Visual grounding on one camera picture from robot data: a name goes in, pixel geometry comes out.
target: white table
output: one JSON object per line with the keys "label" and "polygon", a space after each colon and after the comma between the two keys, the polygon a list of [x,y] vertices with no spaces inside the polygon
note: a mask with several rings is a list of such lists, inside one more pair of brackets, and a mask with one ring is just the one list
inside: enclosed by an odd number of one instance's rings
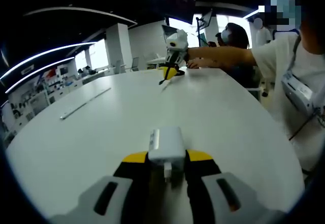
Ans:
{"label": "white table", "polygon": [[[27,124],[7,150],[23,190],[50,218],[66,214],[78,197],[122,159],[148,149],[152,129],[181,127],[186,148],[213,156],[257,192],[268,208],[288,210],[302,193],[295,153],[277,124],[247,90],[219,69],[186,70],[159,86],[162,71],[102,77],[50,105]],[[97,97],[66,120],[60,115]],[[166,193],[168,223],[191,223],[186,183]]]}
{"label": "white table", "polygon": [[97,72],[95,74],[92,74],[92,75],[87,75],[86,77],[81,78],[81,81],[82,81],[83,84],[87,84],[87,83],[89,83],[89,82],[91,82],[91,81],[93,81],[93,80],[95,80],[97,78],[105,76],[105,71],[107,71],[107,69],[106,70],[101,70],[101,71],[99,71],[99,72]]}
{"label": "white table", "polygon": [[160,57],[153,60],[146,61],[147,65],[156,65],[156,67],[161,63],[166,63],[166,57]]}

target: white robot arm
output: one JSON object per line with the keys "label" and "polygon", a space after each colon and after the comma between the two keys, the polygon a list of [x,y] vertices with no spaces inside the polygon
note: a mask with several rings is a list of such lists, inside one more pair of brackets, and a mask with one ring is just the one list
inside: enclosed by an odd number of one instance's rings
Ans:
{"label": "white robot arm", "polygon": [[166,66],[163,67],[164,70],[164,80],[162,80],[159,85],[161,85],[165,80],[169,80],[174,76],[183,75],[184,72],[179,70],[180,64],[187,60],[187,34],[184,30],[177,30],[176,33],[172,34],[166,39],[167,43],[167,56],[166,56]]}

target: person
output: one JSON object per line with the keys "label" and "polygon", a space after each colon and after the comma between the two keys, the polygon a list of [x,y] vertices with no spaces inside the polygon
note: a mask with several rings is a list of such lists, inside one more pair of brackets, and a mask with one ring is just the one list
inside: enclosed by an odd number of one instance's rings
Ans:
{"label": "person", "polygon": [[272,30],[266,27],[265,24],[261,25],[261,28],[256,33],[256,44],[257,46],[262,46],[268,44],[273,40]]}
{"label": "person", "polygon": [[[311,19],[307,15],[301,16],[301,41],[296,50],[296,60],[292,73],[308,85],[315,93],[325,86],[324,48],[317,39],[317,30],[313,29]],[[255,66],[261,70],[267,79],[275,80],[272,105],[269,109],[273,118],[280,123],[288,138],[292,137],[305,122],[306,116],[300,113],[286,97],[281,80],[287,72],[293,57],[293,48],[299,36],[295,33],[281,36],[260,47],[241,49],[237,47],[202,47],[189,48],[189,68],[205,67],[205,60],[213,60],[209,67],[229,69],[240,63]],[[325,128],[319,118],[313,118],[291,140],[303,169],[312,170],[317,163],[325,142]]]}
{"label": "person", "polygon": [[[249,47],[248,36],[245,29],[235,23],[228,23],[225,29],[221,33],[216,34],[219,46],[233,46],[242,49]],[[211,59],[202,59],[200,61],[202,66],[213,67],[213,61]],[[254,69],[252,66],[245,64],[238,64],[238,66],[225,69],[233,79],[245,88],[255,87]]]}
{"label": "person", "polygon": [[215,42],[213,42],[213,41],[209,41],[208,46],[209,47],[217,47],[217,44]]}

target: yellow object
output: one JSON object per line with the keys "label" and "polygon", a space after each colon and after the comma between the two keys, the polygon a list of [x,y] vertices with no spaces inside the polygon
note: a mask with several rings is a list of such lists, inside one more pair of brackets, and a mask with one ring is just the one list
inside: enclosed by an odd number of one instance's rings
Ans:
{"label": "yellow object", "polygon": [[202,151],[188,149],[187,153],[191,162],[206,161],[208,159],[213,159],[210,155]]}
{"label": "yellow object", "polygon": [[142,151],[134,154],[130,154],[125,157],[122,162],[129,162],[129,163],[144,163],[146,160],[147,151]]}
{"label": "yellow object", "polygon": [[[167,72],[167,69],[168,69],[168,68],[167,68],[167,67],[163,67],[162,69],[163,69],[163,71],[164,71],[164,78],[165,78],[165,76],[166,76],[166,72]],[[171,79],[172,77],[174,77],[176,74],[177,74],[177,70],[176,70],[175,68],[170,68],[166,80],[170,80],[170,79]]]}

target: white t-shirt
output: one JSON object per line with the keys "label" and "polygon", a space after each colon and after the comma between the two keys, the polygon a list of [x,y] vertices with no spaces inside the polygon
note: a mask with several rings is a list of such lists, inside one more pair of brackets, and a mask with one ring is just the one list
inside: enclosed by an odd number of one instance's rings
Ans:
{"label": "white t-shirt", "polygon": [[[252,54],[265,78],[275,79],[274,94],[270,113],[280,123],[285,134],[292,134],[306,121],[286,97],[281,84],[283,74],[288,69],[293,56],[293,48],[298,35],[289,34],[263,46],[253,48]],[[325,59],[306,51],[300,42],[292,72],[313,92],[319,92],[325,85]],[[310,170],[315,166],[325,142],[325,129],[315,118],[291,140],[302,168]]]}
{"label": "white t-shirt", "polygon": [[267,44],[271,40],[273,40],[271,32],[266,27],[262,27],[257,31],[256,33],[257,46],[262,46],[264,44]]}

